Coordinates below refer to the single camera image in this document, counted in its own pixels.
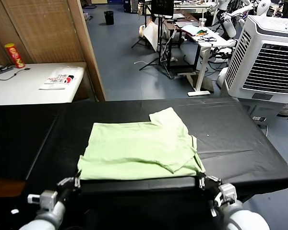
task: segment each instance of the white cable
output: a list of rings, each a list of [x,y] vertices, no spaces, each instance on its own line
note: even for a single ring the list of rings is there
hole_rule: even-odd
[[[173,38],[173,36],[175,35],[175,32],[176,32],[176,26],[174,25],[174,32],[173,32],[172,36],[169,38],[168,42],[165,44],[164,50],[162,51],[161,58],[160,58],[160,61],[161,61],[161,62],[167,61],[166,59],[165,59],[165,60],[162,60],[162,57],[164,56],[164,52],[165,52],[165,50],[167,49],[168,43],[170,42],[170,40],[171,40],[171,39]]]
[[[143,63],[145,63],[145,64],[147,64],[147,65],[148,65],[148,63],[147,63],[147,62],[145,62],[145,61],[136,61],[136,62],[134,62],[134,64],[137,64],[137,63],[140,63],[140,62],[143,62]]]

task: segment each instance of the white stand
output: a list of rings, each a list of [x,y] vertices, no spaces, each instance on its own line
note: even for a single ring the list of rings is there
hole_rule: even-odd
[[[206,72],[206,66],[208,63],[210,50],[211,50],[211,47],[201,47],[201,52],[203,53],[202,67],[201,67],[201,71],[198,74],[196,86],[195,86],[195,88],[193,88],[194,91],[188,92],[189,97],[210,95],[209,91],[201,91],[201,86],[202,86],[204,75]],[[188,79],[189,83],[193,86],[193,79],[191,78],[190,75],[187,75],[187,79]]]

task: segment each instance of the clutter on desk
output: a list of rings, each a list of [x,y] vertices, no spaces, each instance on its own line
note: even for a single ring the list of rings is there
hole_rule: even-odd
[[[51,76],[42,84],[40,90],[64,90],[77,76],[77,72],[81,71],[80,67],[60,68],[52,72]]]
[[[197,141],[173,108],[149,115],[151,122],[94,123],[78,161],[82,180],[141,180],[205,172]]]
[[[193,25],[185,25],[184,27],[182,27],[181,30],[183,30],[184,32],[189,33],[192,36],[196,36],[200,31],[203,30],[203,28],[200,28],[200,27],[197,27],[197,26],[193,26]]]

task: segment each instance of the black tablecloth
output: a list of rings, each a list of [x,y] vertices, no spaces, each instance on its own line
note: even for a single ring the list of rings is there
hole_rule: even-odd
[[[238,196],[288,187],[288,165],[231,98],[4,106],[0,156],[6,160],[0,160],[0,177],[22,178],[40,152],[22,197],[12,204],[20,209],[17,221],[24,224],[35,216],[33,206],[24,205],[28,193],[56,189],[59,180],[74,175],[94,122],[149,121],[150,113],[168,107],[197,137],[206,174],[233,183]],[[5,162],[12,162],[12,168]],[[211,218],[194,185],[192,177],[82,182],[81,195],[67,207],[63,228],[86,223],[91,226],[87,229],[217,229],[219,222]]]
[[[59,104],[0,106],[0,178],[26,180]]]
[[[149,121],[148,115],[173,107],[189,133],[197,137],[206,174],[233,183],[240,196],[288,187],[288,165],[277,150],[231,98],[176,99],[65,104],[43,148],[27,189],[42,192],[73,176],[94,122]],[[84,192],[134,192],[193,189],[192,177],[143,181],[90,181]]]

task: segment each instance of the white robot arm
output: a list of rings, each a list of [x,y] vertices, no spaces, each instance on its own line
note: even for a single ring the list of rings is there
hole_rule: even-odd
[[[201,189],[208,191],[208,197],[214,197],[211,214],[216,217],[216,211],[219,212],[226,230],[270,230],[261,215],[243,208],[232,184],[222,184],[213,176],[204,176],[199,183]]]
[[[71,177],[65,178],[60,183],[73,182]],[[80,183],[77,183],[74,188],[79,187]],[[199,187],[207,192],[209,199],[210,197],[213,199],[211,213],[215,217],[216,212],[219,212],[226,230],[270,230],[262,216],[243,208],[242,203],[237,200],[236,188],[232,184],[222,184],[220,179],[204,175],[199,179]],[[29,195],[29,203],[38,203],[42,210],[48,211],[38,214],[35,220],[20,230],[58,230],[65,213],[65,203],[73,189],[65,189],[58,201],[57,192],[45,191],[42,195]]]
[[[229,0],[219,1],[218,5],[219,12],[217,15],[219,22],[217,23],[220,23],[222,25],[222,28],[227,35],[224,36],[224,38],[227,40],[236,36],[236,29],[231,21],[231,18],[241,15],[253,9],[255,9],[256,15],[266,16],[271,4],[271,0],[261,0],[259,3],[256,1],[254,3],[251,3],[250,0],[242,0],[242,2],[244,3],[244,7],[237,9],[232,13],[227,13],[226,10],[229,4]],[[243,19],[239,19],[239,23],[243,27],[245,21]]]

